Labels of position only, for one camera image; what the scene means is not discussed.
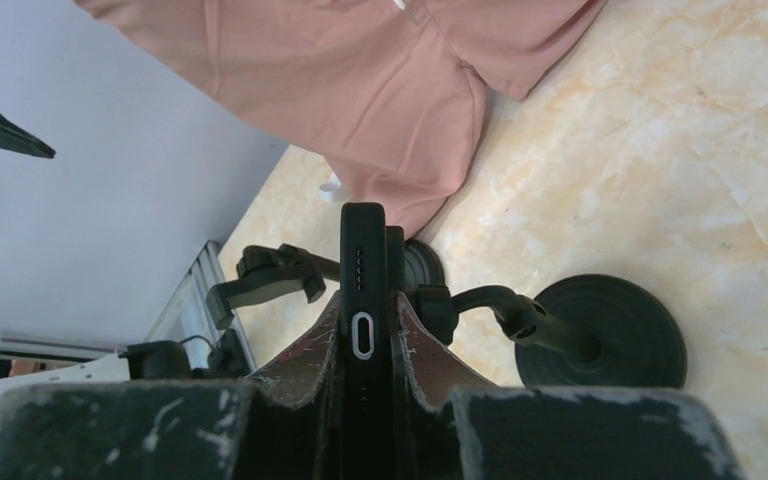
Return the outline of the black smartphone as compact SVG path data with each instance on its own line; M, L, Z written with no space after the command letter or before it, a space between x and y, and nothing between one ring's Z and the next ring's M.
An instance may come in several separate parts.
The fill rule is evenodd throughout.
M384 209L347 203L340 223L344 479L395 477Z

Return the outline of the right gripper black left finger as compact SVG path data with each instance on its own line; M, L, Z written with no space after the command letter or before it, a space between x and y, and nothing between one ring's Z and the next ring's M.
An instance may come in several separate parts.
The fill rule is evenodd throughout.
M339 302L245 378L36 384L0 397L0 479L335 479Z

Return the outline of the black phone stand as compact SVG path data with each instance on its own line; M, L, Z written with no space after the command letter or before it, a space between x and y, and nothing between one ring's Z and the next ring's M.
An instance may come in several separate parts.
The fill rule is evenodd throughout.
M390 240L386 247L389 283L397 280L408 292L420 285L443 285L445 272L437 254L418 240ZM228 329L237 308L263 304L294 292L317 301L326 291L327 280L340 280L334 260L289 244L277 248L250 245L243 249L236 266L238 278L209 288L206 305L209 318L219 330Z
M431 337L450 346L461 314L491 311L514 345L525 385L685 385L688 355L676 320L631 281L591 273L559 280L535 298L503 285L453 295L430 246L408 240L403 258L409 302Z

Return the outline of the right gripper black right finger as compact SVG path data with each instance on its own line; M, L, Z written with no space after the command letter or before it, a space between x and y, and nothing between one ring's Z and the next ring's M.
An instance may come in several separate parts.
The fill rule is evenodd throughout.
M741 479L712 412L669 389L493 384L391 297L399 479Z

